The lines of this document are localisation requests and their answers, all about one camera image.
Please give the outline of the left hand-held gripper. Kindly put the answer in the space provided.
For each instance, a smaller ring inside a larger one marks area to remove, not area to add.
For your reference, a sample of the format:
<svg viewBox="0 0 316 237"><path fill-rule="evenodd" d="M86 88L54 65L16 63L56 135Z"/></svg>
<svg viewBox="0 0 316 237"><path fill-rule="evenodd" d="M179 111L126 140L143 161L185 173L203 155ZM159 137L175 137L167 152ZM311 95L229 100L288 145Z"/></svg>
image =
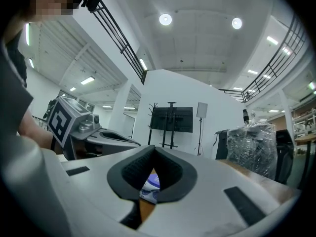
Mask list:
<svg viewBox="0 0 316 237"><path fill-rule="evenodd" d="M72 98L59 96L50 111L47 126L63 150L67 160L75 160L74 140L114 149L132 149L141 144L119 133L102 129L99 116Z"/></svg>

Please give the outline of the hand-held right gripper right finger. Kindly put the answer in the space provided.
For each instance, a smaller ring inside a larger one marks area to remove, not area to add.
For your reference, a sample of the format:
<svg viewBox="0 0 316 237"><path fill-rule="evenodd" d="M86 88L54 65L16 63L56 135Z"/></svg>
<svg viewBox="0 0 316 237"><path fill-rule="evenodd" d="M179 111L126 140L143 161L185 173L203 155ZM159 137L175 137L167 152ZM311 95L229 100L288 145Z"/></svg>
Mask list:
<svg viewBox="0 0 316 237"><path fill-rule="evenodd" d="M139 227L153 237L264 237L285 218L300 191L223 160L163 149L197 172L176 202L158 203Z"/></svg>

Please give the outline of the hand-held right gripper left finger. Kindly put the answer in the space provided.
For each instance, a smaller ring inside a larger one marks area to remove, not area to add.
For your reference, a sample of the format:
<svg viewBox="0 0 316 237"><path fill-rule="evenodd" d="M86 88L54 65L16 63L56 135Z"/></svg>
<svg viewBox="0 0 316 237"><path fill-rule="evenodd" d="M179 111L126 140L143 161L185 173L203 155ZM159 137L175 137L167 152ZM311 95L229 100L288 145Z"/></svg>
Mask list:
<svg viewBox="0 0 316 237"><path fill-rule="evenodd" d="M129 161L153 149L68 162L43 150L43 229L53 237L155 237L139 230L139 191L121 175Z"/></svg>

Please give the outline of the white wet wipe pack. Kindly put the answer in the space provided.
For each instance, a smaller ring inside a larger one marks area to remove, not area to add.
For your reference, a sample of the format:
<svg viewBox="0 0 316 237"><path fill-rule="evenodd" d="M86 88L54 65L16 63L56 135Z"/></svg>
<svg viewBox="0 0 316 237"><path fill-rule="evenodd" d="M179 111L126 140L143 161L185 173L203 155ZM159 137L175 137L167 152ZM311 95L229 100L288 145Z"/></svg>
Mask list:
<svg viewBox="0 0 316 237"><path fill-rule="evenodd" d="M146 181L140 190L139 197L149 203L156 204L159 191L160 189L155 188Z"/></svg>

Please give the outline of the person's left forearm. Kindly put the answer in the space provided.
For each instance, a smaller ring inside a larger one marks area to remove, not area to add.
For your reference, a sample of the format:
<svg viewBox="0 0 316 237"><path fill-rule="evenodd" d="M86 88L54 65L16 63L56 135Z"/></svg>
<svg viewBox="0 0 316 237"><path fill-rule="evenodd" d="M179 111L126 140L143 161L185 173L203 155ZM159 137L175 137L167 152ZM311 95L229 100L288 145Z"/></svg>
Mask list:
<svg viewBox="0 0 316 237"><path fill-rule="evenodd" d="M52 133L36 124L29 109L26 110L17 132L20 136L34 140L40 148L51 149Z"/></svg>

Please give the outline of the black flat screen television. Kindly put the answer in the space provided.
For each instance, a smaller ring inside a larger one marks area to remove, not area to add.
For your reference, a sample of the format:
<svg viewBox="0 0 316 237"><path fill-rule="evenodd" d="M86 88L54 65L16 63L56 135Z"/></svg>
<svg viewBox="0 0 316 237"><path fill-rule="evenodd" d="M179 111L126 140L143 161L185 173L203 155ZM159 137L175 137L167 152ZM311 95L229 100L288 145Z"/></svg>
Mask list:
<svg viewBox="0 0 316 237"><path fill-rule="evenodd" d="M152 112L150 128L175 132L193 132L192 107L156 107Z"/></svg>

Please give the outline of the black metal railing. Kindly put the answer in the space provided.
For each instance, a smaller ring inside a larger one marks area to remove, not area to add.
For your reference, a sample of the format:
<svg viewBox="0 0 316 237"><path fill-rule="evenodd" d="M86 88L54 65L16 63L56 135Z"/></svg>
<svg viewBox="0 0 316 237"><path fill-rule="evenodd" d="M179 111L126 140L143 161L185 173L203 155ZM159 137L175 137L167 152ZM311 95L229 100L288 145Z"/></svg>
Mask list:
<svg viewBox="0 0 316 237"><path fill-rule="evenodd" d="M95 16L103 29L107 32L109 37L115 43L120 51L120 54L124 56L129 65L135 71L136 75L140 79L141 83L145 82L147 71L141 65L136 53L134 52L129 41L125 37L123 31L119 27L118 23L110 13L104 2L101 0L97 6L96 12L90 12Z"/></svg>
<svg viewBox="0 0 316 237"><path fill-rule="evenodd" d="M270 86L285 70L294 65L294 59L303 53L308 41L306 30L298 16L293 15L290 25L285 27L286 34L276 47L276 51L256 74L256 77L245 87L221 89L241 103L247 103Z"/></svg>

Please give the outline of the plastic wrapped pallet stack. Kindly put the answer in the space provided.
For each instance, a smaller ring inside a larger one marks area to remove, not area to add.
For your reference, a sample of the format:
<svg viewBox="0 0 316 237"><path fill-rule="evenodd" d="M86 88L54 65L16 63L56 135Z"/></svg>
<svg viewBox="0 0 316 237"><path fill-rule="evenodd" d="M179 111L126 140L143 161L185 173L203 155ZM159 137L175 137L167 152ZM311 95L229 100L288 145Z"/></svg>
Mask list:
<svg viewBox="0 0 316 237"><path fill-rule="evenodd" d="M229 130L227 150L230 162L266 178L275 178L277 141L273 124L258 122Z"/></svg>

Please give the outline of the black chair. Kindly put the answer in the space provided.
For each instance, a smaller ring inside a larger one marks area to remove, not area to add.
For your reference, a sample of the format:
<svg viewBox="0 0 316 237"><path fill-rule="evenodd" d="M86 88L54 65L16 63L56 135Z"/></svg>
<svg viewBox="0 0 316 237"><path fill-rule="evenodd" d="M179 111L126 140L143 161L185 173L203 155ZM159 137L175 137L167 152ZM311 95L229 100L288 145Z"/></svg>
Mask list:
<svg viewBox="0 0 316 237"><path fill-rule="evenodd" d="M294 159L294 144L287 129L276 132L277 165L275 181L286 185Z"/></svg>

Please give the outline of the light panel on tripod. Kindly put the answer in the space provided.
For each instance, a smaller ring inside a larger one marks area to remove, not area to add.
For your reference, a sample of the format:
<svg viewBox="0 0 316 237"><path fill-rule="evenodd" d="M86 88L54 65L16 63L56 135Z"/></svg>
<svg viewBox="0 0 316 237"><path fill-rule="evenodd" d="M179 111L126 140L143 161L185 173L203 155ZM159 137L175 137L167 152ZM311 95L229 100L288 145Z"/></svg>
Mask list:
<svg viewBox="0 0 316 237"><path fill-rule="evenodd" d="M199 139L197 144L197 156L200 156L201 151L201 137L202 137L202 123L203 119L207 116L208 104L203 102L198 102L197 105L197 118L199 119Z"/></svg>

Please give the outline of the person's grey shirt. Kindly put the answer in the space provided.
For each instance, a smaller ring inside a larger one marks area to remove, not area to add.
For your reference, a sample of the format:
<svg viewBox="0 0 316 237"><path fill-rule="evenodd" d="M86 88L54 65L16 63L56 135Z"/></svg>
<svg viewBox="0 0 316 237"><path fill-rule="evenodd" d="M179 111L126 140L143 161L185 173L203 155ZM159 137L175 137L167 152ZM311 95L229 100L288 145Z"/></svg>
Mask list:
<svg viewBox="0 0 316 237"><path fill-rule="evenodd" d="M0 139L16 135L32 100L0 40Z"/></svg>

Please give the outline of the round wooden table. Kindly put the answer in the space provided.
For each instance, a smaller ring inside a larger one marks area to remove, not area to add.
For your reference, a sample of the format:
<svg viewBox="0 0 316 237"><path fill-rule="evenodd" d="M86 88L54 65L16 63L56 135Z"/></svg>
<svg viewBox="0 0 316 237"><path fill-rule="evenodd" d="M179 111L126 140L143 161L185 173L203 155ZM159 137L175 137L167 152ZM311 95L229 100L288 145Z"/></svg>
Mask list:
<svg viewBox="0 0 316 237"><path fill-rule="evenodd" d="M307 177L307 172L308 172L308 167L309 167L309 160L310 160L310 155L311 155L311 145L312 143L316 143L316 135L315 134L309 134L304 137L300 137L295 139L296 145L297 146L307 146L307 151L306 151L306 159L305 159L305 164L304 164L304 169L301 177L301 181L299 183L298 189L302 190L305 179Z"/></svg>

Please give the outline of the white shelving unit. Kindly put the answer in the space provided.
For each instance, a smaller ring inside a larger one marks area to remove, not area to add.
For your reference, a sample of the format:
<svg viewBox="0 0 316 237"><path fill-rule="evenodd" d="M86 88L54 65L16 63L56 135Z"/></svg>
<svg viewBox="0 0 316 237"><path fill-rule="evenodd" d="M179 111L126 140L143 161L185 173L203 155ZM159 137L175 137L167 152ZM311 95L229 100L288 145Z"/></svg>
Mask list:
<svg viewBox="0 0 316 237"><path fill-rule="evenodd" d="M316 109L293 119L294 138L316 134Z"/></svg>

